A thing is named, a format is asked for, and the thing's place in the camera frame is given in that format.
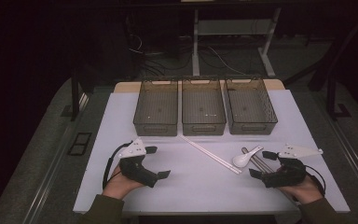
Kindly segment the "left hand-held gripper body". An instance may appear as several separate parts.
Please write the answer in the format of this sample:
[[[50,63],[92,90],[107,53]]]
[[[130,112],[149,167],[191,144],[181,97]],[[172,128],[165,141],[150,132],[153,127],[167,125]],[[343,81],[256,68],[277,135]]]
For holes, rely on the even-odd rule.
[[[121,173],[128,179],[153,188],[158,182],[158,175],[143,166],[143,160],[148,155],[145,148],[146,146],[140,138],[131,142],[118,155],[119,167]]]

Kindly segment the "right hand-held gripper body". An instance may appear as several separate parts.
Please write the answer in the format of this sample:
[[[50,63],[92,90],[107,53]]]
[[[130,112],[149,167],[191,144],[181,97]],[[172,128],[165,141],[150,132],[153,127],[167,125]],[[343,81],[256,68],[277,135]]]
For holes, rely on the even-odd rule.
[[[286,144],[278,154],[281,167],[273,173],[262,174],[262,182],[267,188],[279,188],[300,184],[309,173],[306,165],[300,160],[309,156],[322,155],[324,152],[317,148],[301,147]]]

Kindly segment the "metal fork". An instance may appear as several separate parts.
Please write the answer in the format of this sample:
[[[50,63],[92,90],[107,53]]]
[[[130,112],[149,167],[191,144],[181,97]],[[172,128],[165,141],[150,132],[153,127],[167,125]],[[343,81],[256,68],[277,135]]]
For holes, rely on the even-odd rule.
[[[260,158],[258,158],[256,156],[256,153],[254,155],[254,158],[257,159],[267,169],[267,173],[272,173],[273,172],[273,170],[270,167],[268,167]]]

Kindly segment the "white ceramic spoon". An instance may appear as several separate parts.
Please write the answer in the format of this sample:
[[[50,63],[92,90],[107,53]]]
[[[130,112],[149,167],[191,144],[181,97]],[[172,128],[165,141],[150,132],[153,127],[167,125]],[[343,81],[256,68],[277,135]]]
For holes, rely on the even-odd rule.
[[[262,149],[263,149],[263,147],[257,146],[255,148],[253,148],[252,150],[248,151],[246,147],[243,147],[241,149],[242,154],[234,157],[232,159],[232,162],[236,167],[243,168],[249,163],[250,159],[254,156],[254,154]]]

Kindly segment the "smoky transparent plastic bin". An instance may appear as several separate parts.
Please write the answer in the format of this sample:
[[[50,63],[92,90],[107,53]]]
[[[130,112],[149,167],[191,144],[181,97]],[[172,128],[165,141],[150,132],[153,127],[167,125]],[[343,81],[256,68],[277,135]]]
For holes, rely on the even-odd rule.
[[[278,118],[263,79],[226,78],[224,94],[231,134],[272,133]]]
[[[139,136],[176,136],[178,83],[144,80],[139,91],[133,125]]]
[[[183,135],[222,135],[227,119],[218,79],[182,81]]]

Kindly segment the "person's left hand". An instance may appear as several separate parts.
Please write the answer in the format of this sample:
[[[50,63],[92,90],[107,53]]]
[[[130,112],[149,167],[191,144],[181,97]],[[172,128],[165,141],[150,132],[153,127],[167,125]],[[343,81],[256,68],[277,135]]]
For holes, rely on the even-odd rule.
[[[121,173],[120,167],[117,166],[104,187],[102,195],[123,200],[131,191],[141,188],[142,186],[143,184],[124,176]]]

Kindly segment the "person's right hand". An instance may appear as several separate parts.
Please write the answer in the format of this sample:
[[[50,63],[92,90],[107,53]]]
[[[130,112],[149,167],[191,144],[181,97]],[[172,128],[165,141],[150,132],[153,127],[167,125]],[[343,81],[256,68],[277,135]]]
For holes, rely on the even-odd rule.
[[[301,204],[313,203],[323,197],[316,183],[309,176],[298,185],[279,187],[279,190],[296,198]]]

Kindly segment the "white table mat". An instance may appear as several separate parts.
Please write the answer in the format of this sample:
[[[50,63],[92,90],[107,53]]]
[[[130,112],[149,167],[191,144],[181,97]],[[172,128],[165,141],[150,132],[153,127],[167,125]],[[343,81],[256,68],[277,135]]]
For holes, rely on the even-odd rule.
[[[157,173],[170,171],[153,188],[131,192],[125,199],[127,215],[156,214],[280,214],[296,211],[296,205],[276,189],[268,189],[244,169],[237,175],[226,163],[241,149],[263,147],[279,152],[288,145],[315,148],[310,131],[290,91],[269,94],[278,123],[269,135],[146,137],[144,143],[158,148],[143,161]],[[89,157],[74,209],[84,213],[102,190],[108,159],[120,145],[136,138],[132,123],[138,95],[114,92]]]

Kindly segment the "black metal stand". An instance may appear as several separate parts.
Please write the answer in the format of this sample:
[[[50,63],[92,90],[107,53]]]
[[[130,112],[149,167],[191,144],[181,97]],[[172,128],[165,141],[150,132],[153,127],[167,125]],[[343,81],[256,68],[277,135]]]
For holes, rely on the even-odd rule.
[[[71,71],[71,104],[64,107],[61,116],[75,121],[80,113],[80,103],[82,102],[83,95],[84,91],[79,82],[79,74],[73,69]]]
[[[346,46],[346,43],[342,43],[341,46],[337,49],[337,53],[333,58],[327,72],[326,110],[332,120],[346,118],[351,115],[344,104],[336,104],[337,75],[334,72],[334,69]]]

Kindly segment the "black floor socket frame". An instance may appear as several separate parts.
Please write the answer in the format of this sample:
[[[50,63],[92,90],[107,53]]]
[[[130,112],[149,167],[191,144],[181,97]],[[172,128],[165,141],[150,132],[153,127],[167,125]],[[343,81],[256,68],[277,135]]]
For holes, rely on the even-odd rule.
[[[91,133],[78,133],[74,143],[70,146],[67,154],[70,156],[82,156],[89,145]]]

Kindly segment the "metal floor rail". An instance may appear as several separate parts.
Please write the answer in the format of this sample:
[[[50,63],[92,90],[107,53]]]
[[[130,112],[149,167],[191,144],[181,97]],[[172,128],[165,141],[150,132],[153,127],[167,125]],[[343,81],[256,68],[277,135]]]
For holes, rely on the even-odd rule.
[[[354,171],[356,177],[358,178],[358,155],[354,151],[354,147],[350,143],[349,139],[346,137],[345,133],[340,128],[338,122],[334,120],[325,109],[325,101],[320,95],[314,97],[317,105],[322,110],[324,117],[327,119],[331,129],[336,135],[338,142],[342,148],[343,154],[346,157],[350,167]]]
[[[62,111],[64,118],[69,118],[69,124],[66,126],[62,134],[57,150],[51,159],[48,170],[45,173],[39,187],[37,188],[36,195],[34,196],[30,208],[21,224],[36,224],[41,214],[44,204],[48,198],[49,192],[58,176],[60,166],[64,154],[67,152],[70,141],[78,126],[78,117],[82,115],[85,107],[87,106],[89,97],[86,93],[81,93],[72,99],[70,105],[67,105]]]

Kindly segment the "white metal desk frame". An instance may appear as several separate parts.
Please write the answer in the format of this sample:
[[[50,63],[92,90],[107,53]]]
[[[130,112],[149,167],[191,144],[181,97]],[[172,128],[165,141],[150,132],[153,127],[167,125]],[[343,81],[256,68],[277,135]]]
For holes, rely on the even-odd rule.
[[[282,9],[277,7],[270,19],[201,20],[200,11],[194,11],[192,72],[200,75],[199,37],[206,35],[263,35],[265,42],[257,49],[268,77],[276,77],[269,60],[269,47]]]

